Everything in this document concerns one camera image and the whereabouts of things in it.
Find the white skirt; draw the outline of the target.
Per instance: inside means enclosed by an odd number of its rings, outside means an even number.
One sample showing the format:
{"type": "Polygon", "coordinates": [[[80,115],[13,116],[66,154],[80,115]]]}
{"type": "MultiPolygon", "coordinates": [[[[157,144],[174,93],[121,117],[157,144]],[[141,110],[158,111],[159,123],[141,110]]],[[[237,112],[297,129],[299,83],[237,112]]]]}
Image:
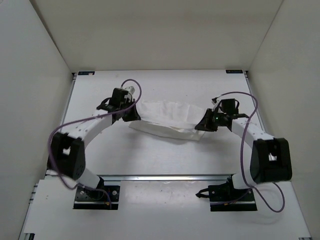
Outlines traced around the white skirt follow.
{"type": "Polygon", "coordinates": [[[140,101],[136,104],[141,120],[132,121],[129,128],[150,135],[199,141],[204,131],[195,127],[204,117],[206,110],[186,102],[168,100],[140,101]]]}

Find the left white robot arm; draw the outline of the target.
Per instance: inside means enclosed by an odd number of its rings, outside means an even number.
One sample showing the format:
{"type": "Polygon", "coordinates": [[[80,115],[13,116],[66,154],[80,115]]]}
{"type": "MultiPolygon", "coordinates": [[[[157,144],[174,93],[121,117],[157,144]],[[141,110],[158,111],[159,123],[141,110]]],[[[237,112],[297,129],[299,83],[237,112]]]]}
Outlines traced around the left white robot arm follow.
{"type": "Polygon", "coordinates": [[[76,181],[91,198],[101,199],[105,195],[104,180],[86,167],[85,150],[98,134],[115,122],[141,119],[134,92],[133,86],[115,88],[112,96],[104,99],[89,119],[80,121],[69,132],[55,132],[49,141],[51,152],[47,167],[61,177],[76,181]]]}

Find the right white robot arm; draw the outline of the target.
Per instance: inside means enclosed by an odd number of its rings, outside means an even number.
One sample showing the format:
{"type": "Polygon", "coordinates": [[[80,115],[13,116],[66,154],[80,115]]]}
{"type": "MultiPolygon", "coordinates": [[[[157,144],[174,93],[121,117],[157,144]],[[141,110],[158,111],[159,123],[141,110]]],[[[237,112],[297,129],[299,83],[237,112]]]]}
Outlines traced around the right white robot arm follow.
{"type": "Polygon", "coordinates": [[[195,130],[216,132],[228,128],[241,138],[240,146],[251,148],[251,157],[240,157],[240,173],[231,176],[224,187],[224,195],[236,200],[242,190],[263,183],[278,183],[292,179],[289,142],[276,138],[252,123],[249,116],[239,112],[239,101],[234,98],[212,100],[214,107],[206,110],[195,130]]]}

